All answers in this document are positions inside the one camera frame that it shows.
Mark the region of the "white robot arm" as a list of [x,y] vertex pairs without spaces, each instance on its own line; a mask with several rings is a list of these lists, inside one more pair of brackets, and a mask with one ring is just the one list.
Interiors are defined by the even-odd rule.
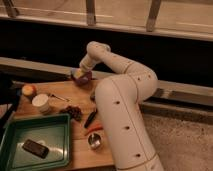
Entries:
[[95,102],[108,138],[117,171],[164,171],[144,126],[139,104],[157,89],[155,72],[111,51],[106,44],[90,42],[80,62],[84,71],[104,63],[114,71],[95,89]]

